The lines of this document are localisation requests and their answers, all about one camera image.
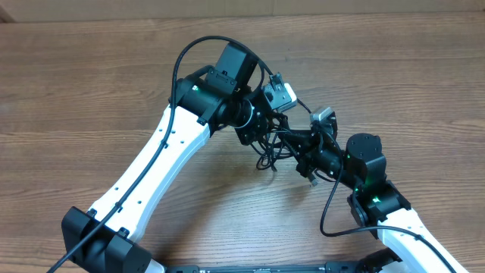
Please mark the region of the black USB cable silver plug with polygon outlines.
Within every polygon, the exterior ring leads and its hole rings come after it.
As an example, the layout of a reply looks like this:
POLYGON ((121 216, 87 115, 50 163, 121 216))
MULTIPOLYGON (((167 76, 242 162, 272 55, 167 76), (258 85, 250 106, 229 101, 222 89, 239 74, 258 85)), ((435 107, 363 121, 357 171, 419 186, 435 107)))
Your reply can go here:
MULTIPOLYGON (((308 113, 311 113, 311 110, 310 108, 301 100, 301 99, 297 99, 297 102, 300 106, 302 106, 308 113)), ((308 173, 308 176, 307 176, 310 184, 312 187, 316 187, 318 185, 318 180, 315 178, 315 176, 313 175, 312 172, 309 172, 308 173)))

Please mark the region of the black USB cable blue plug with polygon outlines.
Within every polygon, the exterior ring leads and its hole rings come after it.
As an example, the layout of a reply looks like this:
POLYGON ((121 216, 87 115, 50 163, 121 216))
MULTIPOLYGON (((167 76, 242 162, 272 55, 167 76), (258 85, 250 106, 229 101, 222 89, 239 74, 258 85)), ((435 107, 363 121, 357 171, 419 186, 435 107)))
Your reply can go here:
POLYGON ((260 149, 253 143, 250 144, 252 149, 259 155, 259 159, 256 162, 257 170, 271 169, 272 171, 277 171, 275 163, 278 160, 290 158, 294 155, 288 145, 281 139, 282 136, 289 133, 290 128, 287 115, 274 114, 270 117, 267 131, 256 139, 260 149))

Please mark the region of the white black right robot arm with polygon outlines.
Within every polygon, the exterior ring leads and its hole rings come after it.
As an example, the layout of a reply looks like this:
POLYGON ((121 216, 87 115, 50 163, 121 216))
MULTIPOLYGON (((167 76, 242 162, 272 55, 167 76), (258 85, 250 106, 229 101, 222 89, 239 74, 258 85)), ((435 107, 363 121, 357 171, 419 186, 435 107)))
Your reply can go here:
POLYGON ((358 133, 341 149, 332 130, 299 130, 282 137, 303 176, 322 171, 352 190, 347 202, 358 226, 321 233, 341 237, 371 233, 385 247, 361 259, 356 272, 464 272, 461 265, 429 232, 411 203, 386 175, 380 138, 358 133))

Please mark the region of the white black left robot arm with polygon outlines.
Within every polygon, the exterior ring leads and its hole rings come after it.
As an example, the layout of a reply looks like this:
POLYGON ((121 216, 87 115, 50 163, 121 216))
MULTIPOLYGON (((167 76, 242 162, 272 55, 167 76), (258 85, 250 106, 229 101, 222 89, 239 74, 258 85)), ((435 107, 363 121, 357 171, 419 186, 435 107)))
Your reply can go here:
POLYGON ((88 272, 166 271, 139 243, 184 165, 216 131, 232 127, 249 145, 295 104, 293 90, 254 52, 234 39, 225 43, 216 64, 172 76, 168 106, 128 169, 87 211, 74 207, 64 216, 63 262, 88 272))

